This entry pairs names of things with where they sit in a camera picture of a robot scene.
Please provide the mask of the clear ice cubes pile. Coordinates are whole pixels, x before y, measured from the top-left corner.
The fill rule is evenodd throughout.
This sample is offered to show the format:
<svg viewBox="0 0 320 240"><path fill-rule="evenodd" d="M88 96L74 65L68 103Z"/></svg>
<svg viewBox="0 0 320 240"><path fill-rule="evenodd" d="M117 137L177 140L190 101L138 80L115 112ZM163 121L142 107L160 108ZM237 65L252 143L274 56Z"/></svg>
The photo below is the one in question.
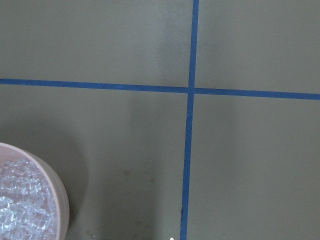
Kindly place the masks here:
<svg viewBox="0 0 320 240"><path fill-rule="evenodd" d="M54 240L57 210L49 182L32 161L6 160L0 170L0 238Z"/></svg>

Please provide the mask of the pink bowl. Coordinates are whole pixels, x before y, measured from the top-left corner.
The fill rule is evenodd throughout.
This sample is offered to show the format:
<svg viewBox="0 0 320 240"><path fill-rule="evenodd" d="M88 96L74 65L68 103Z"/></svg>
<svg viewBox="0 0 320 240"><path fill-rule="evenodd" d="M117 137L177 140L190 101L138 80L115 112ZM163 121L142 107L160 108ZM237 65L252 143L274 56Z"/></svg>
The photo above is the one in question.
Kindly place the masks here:
<svg viewBox="0 0 320 240"><path fill-rule="evenodd" d="M15 162L19 159L27 159L33 162L40 169L40 171L48 181L50 189L53 193L53 199L56 204L57 210L57 236L55 240L65 239L69 226L70 207L68 195L60 177L48 163L46 163L39 157L18 147L1 143L0 169L4 166L7 160Z"/></svg>

